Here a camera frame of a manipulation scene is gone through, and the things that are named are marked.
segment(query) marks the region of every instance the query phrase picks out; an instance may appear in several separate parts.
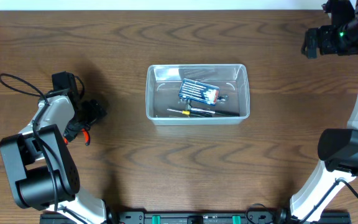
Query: white wall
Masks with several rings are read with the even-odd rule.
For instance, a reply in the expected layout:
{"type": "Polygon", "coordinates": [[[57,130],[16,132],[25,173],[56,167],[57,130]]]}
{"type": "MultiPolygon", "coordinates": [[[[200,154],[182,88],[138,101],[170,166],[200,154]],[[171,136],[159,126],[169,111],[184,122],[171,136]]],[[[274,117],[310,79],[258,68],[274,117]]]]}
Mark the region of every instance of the white wall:
{"type": "Polygon", "coordinates": [[[0,10],[321,9],[327,0],[0,0],[0,10]]]}

